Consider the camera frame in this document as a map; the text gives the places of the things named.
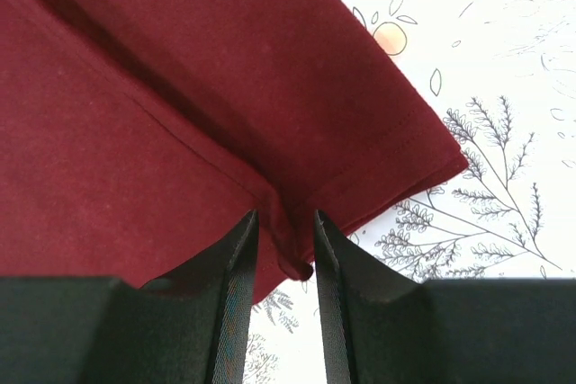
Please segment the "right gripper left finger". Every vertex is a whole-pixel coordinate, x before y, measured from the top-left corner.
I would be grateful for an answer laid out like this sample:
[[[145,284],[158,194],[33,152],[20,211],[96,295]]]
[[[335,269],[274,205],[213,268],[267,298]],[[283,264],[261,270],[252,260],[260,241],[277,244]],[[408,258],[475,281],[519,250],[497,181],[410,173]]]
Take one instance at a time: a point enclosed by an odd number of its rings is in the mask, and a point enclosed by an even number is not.
[[[110,277],[4,277],[4,383],[239,383],[258,249],[250,211],[141,288]]]

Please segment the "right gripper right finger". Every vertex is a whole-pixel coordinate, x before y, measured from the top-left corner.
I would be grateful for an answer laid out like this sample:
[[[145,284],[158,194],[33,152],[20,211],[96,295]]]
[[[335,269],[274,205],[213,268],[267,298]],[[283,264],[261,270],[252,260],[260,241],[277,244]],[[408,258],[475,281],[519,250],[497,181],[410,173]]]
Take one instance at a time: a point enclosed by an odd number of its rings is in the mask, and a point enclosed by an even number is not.
[[[572,279],[417,283],[314,217],[330,383],[572,383]]]

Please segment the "maroon t shirt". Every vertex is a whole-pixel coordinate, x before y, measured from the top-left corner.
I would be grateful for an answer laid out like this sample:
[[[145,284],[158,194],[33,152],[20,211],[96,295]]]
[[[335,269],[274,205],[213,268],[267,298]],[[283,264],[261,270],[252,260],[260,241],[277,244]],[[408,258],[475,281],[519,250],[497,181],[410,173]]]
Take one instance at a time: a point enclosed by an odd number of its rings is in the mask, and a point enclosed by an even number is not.
[[[257,210],[255,300],[467,161],[339,0],[1,0],[1,272],[141,285]]]

